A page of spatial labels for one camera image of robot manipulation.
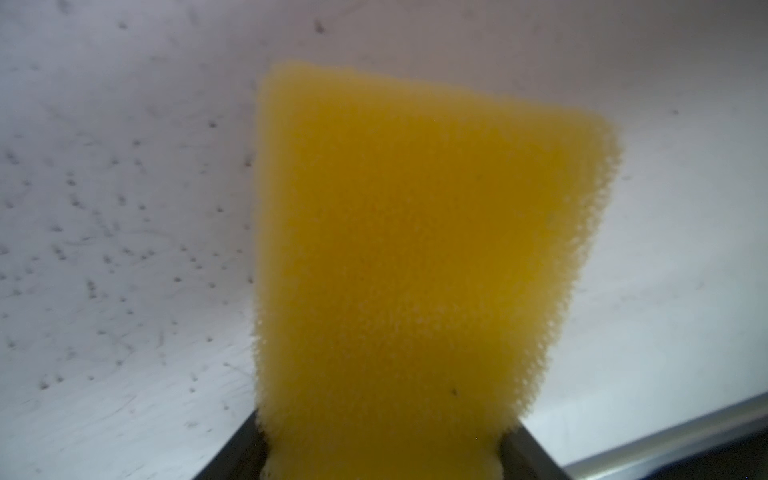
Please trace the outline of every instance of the sponge edge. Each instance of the sponge edge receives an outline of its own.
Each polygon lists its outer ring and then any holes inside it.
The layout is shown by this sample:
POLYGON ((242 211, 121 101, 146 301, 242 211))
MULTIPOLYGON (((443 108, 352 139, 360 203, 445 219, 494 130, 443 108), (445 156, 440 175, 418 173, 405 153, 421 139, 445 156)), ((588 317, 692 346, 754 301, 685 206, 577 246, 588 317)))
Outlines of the sponge edge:
POLYGON ((269 472, 500 477, 617 171, 611 126, 298 62, 258 107, 269 472))

